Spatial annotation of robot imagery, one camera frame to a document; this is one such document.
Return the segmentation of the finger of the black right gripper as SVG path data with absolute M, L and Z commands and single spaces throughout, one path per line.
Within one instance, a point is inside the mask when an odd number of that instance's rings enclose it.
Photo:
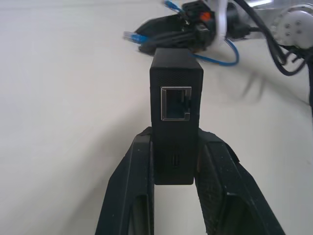
M 142 53 L 155 53 L 158 48 L 190 48 L 196 41 L 192 31 L 168 32 L 148 38 L 139 46 Z
M 163 33 L 181 31 L 183 25 L 183 18 L 176 14 L 150 19 L 144 22 L 135 33 L 145 37 L 154 37 Z

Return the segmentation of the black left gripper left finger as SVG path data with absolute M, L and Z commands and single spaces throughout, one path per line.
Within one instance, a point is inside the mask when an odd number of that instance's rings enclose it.
M 109 179 L 95 234 L 154 234 L 152 128 L 137 134 Z

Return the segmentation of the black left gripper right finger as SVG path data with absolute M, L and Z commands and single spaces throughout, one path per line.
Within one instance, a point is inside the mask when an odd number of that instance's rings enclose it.
M 285 232 L 251 174 L 232 148 L 199 130 L 195 183 L 209 235 L 283 235 Z

